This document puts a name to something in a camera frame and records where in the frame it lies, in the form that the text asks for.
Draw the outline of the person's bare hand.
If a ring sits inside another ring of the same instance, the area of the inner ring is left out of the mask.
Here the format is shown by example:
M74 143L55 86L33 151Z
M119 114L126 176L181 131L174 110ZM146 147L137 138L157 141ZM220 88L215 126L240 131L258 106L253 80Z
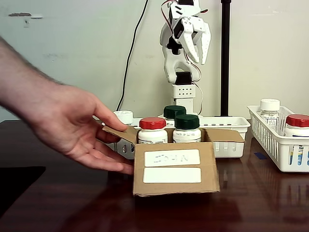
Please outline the person's bare hand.
M133 174L133 166L106 144L116 137L93 117L117 131L124 125L94 94L76 87L44 85L27 94L23 115L38 138L86 167Z

